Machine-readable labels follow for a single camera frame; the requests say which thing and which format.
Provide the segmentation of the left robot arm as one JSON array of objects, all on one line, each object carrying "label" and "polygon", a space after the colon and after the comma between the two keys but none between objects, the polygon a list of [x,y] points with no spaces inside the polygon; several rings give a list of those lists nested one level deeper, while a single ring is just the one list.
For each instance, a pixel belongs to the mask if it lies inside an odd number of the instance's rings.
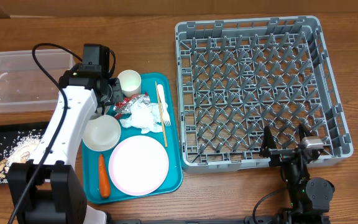
[{"label": "left robot arm", "polygon": [[123,100],[113,77],[116,56],[107,46],[85,44],[78,61],[56,80],[34,58],[58,88],[58,101],[37,148],[7,174],[14,204],[10,223],[112,223],[110,213],[88,205],[75,161],[87,123]]}]

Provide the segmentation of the grey bowl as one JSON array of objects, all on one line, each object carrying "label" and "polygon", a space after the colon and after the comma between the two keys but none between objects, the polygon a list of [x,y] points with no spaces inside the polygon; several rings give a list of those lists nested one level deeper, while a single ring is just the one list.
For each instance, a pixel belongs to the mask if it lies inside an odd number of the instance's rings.
[{"label": "grey bowl", "polygon": [[110,109],[110,106],[102,106],[102,107],[98,107],[95,111],[95,113],[92,114],[92,116],[90,117],[90,120],[93,119],[97,119],[98,117],[106,114]]}]

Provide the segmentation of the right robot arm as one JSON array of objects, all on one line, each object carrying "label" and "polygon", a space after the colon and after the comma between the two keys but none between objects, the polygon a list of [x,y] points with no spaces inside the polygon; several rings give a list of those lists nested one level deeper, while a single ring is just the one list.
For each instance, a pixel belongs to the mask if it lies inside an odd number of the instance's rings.
[{"label": "right robot arm", "polygon": [[[262,197],[254,206],[252,215],[245,217],[245,223],[329,223],[330,202],[335,186],[332,182],[315,177],[311,178],[307,165],[319,158],[323,152],[322,140],[313,135],[304,124],[298,125],[300,143],[293,149],[277,149],[273,134],[268,126],[264,127],[264,136],[260,155],[270,159],[270,167],[279,167],[280,176],[286,187]],[[257,216],[259,205],[266,199],[287,191],[290,208],[281,208],[274,216]]]}]

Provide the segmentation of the white ceramic bowl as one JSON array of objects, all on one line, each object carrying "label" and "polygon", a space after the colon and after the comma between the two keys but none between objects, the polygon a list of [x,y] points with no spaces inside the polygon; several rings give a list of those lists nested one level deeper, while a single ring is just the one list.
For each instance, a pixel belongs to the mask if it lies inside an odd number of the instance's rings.
[{"label": "white ceramic bowl", "polygon": [[92,119],[85,127],[83,143],[92,151],[102,152],[112,149],[121,137],[121,125],[110,115]]}]

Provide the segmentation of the orange carrot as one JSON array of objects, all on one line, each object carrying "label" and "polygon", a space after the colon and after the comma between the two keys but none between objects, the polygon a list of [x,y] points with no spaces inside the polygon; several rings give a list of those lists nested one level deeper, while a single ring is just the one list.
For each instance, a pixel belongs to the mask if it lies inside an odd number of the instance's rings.
[{"label": "orange carrot", "polygon": [[99,175],[99,194],[102,198],[108,198],[111,194],[109,184],[109,177],[107,174],[104,156],[102,154],[98,157],[98,175]]}]

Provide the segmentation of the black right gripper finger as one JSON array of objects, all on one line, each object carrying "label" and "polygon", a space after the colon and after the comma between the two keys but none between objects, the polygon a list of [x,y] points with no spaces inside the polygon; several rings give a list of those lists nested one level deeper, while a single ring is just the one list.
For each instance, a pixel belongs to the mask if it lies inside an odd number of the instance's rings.
[{"label": "black right gripper finger", "polygon": [[313,134],[310,132],[310,130],[303,123],[300,123],[298,125],[298,134],[299,134],[300,139],[303,139],[304,137],[313,136]]},{"label": "black right gripper finger", "polygon": [[270,127],[266,126],[266,127],[264,127],[262,149],[267,150],[267,149],[275,149],[275,148],[276,148],[276,143],[275,143],[273,134],[270,130]]}]

